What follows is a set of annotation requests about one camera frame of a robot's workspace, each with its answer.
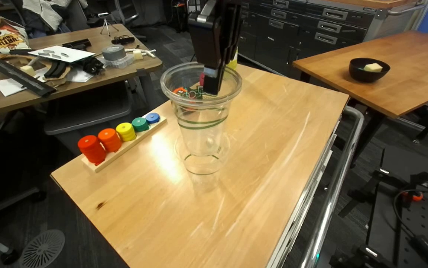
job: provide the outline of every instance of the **black cable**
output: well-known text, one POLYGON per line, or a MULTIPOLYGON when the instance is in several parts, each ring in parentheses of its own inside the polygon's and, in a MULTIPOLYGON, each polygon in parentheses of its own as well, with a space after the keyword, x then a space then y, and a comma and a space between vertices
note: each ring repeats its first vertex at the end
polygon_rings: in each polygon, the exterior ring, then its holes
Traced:
POLYGON ((393 208, 393 214, 396 217, 396 220, 401 225, 401 229, 404 231, 404 234, 408 237, 408 243, 410 246, 419 253, 422 254, 426 260, 428 260, 428 240, 423 235, 416 235, 408 226, 407 223, 402 220, 402 217, 398 214, 396 210, 396 202, 398 202, 398 196, 404 195, 404 193, 410 193, 411 190, 416 189, 404 189, 399 190, 398 193, 395 193, 393 199, 392 199, 392 208, 393 208))
POLYGON ((408 228, 408 225, 402 220, 402 217, 399 216, 398 210, 396 210, 396 201, 401 195, 407 193, 410 190, 416 190, 416 189, 404 189, 404 190, 399 190, 398 193, 393 195, 393 199, 392 199, 392 208, 393 208, 393 214, 395 214, 395 219, 399 222, 401 228, 404 229, 404 232, 410 237, 414 237, 413 231, 408 228))

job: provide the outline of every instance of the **cluttered desk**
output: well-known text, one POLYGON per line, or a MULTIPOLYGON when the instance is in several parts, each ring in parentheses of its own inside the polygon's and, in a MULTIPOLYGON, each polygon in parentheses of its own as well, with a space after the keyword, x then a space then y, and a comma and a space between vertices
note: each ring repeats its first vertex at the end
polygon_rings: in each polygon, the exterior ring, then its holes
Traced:
MULTIPOLYGON (((115 28, 115 36, 130 36, 132 33, 124 28, 121 24, 114 24, 110 25, 115 28)), ((60 33, 60 34, 53 34, 53 36, 46 36, 46 37, 38 37, 38 39, 29 39, 28 46, 31 49, 43 49, 49 48, 53 45, 62 45, 62 43, 69 43, 69 42, 77 42, 77 40, 89 40, 89 52, 93 53, 101 53, 107 46, 111 45, 111 39, 107 34, 104 34, 102 27, 101 28, 87 28, 87 30, 80 30, 80 31, 71 31, 71 33, 60 33)), ((127 45, 126 48, 132 49, 147 49, 139 40, 135 40, 133 43, 127 45)), ((34 104, 38 104, 41 101, 49 101, 55 98, 62 98, 68 97, 77 92, 95 89, 108 83, 114 83, 118 80, 126 80, 135 76, 145 77, 148 73, 156 71, 157 68, 162 67, 162 61, 154 55, 145 55, 142 59, 135 61, 133 64, 123 67, 123 68, 115 68, 110 67, 101 71, 99 74, 93 76, 92 79, 86 82, 71 82, 71 83, 63 83, 55 89, 53 94, 47 97, 38 97, 34 92, 23 91, 17 92, 8 97, 4 97, 0 92, 0 113, 7 113, 16 109, 22 107, 29 107, 34 104)), ((7 76, 0 73, 0 80, 7 79, 7 76)), ((150 83, 144 83, 144 91, 150 91, 150 83)))

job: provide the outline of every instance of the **wooden block holder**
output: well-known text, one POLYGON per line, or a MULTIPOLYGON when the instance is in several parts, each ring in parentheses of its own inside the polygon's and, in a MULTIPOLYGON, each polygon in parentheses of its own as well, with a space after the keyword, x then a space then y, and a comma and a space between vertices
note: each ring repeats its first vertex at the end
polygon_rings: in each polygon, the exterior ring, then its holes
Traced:
POLYGON ((139 132, 136 132, 135 140, 121 143, 121 147, 120 147, 117 152, 108 152, 107 156, 105 156, 105 159, 104 159, 101 164, 98 164, 98 165, 92 164, 89 159, 86 159, 84 155, 81 155, 81 162, 83 162, 87 168, 90 168, 93 173, 98 173, 98 171, 101 171, 102 168, 105 168, 107 165, 110 165, 115 158, 118 158, 118 156, 123 155, 126 150, 129 150, 132 146, 135 146, 135 144, 136 144, 139 140, 142 140, 145 135, 148 135, 148 134, 151 134, 153 131, 156 131, 156 128, 157 128, 159 125, 162 125, 164 120, 166 120, 164 117, 159 116, 159 122, 150 123, 150 128, 148 128, 147 131, 139 131, 139 132))

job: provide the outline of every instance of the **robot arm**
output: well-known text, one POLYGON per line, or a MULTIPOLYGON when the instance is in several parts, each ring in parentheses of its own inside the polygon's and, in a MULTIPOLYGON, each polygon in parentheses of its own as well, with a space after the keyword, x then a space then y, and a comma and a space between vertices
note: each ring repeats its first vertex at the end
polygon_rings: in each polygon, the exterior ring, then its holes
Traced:
POLYGON ((217 95, 225 64, 234 56, 240 31, 240 0, 206 0, 190 13, 196 59, 205 65, 203 91, 217 95))

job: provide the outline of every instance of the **wooden desk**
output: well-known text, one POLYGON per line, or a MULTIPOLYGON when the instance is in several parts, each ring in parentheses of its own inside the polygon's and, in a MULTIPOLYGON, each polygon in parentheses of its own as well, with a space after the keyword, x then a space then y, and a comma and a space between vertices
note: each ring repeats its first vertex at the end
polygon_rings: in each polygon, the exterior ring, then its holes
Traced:
MULTIPOLYGON (((132 36, 130 31, 126 30, 121 24, 115 24, 114 27, 118 30, 115 36, 123 36, 123 34, 132 36)), ((68 43, 68 42, 74 42, 80 39, 89 39, 92 46, 87 48, 87 50, 95 52, 95 53, 99 53, 101 50, 104 50, 111 42, 111 37, 101 34, 101 28, 89 28, 89 30, 80 30, 80 31, 71 31, 71 33, 60 33, 60 34, 40 37, 40 39, 29 39, 28 45, 32 49, 40 49, 40 48, 62 45, 62 43, 68 43)), ((136 43, 132 43, 126 48, 135 48, 135 45, 139 45, 139 48, 145 48, 139 40, 136 40, 136 43)), ((81 91, 108 85, 112 82, 124 80, 133 76, 142 76, 160 67, 162 67, 162 61, 159 58, 144 56, 141 61, 135 61, 132 65, 126 68, 107 68, 105 71, 92 77, 89 82, 65 83, 56 88, 56 92, 53 92, 52 95, 46 98, 40 98, 29 91, 17 92, 8 97, 3 97, 3 94, 0 92, 0 113, 7 113, 10 110, 34 106, 40 101, 66 97, 71 94, 77 94, 81 91)))
POLYGON ((300 71, 389 117, 402 116, 428 103, 428 34, 407 31, 294 61, 300 71), (390 71, 374 83, 347 73, 352 58, 377 58, 390 71))
POLYGON ((218 182, 185 173, 169 101, 154 110, 166 122, 99 173, 81 156, 52 173, 129 266, 274 266, 294 241, 347 95, 237 71, 218 182))
POLYGON ((361 7, 384 9, 384 10, 404 4, 408 6, 416 4, 416 0, 332 0, 332 1, 361 7))

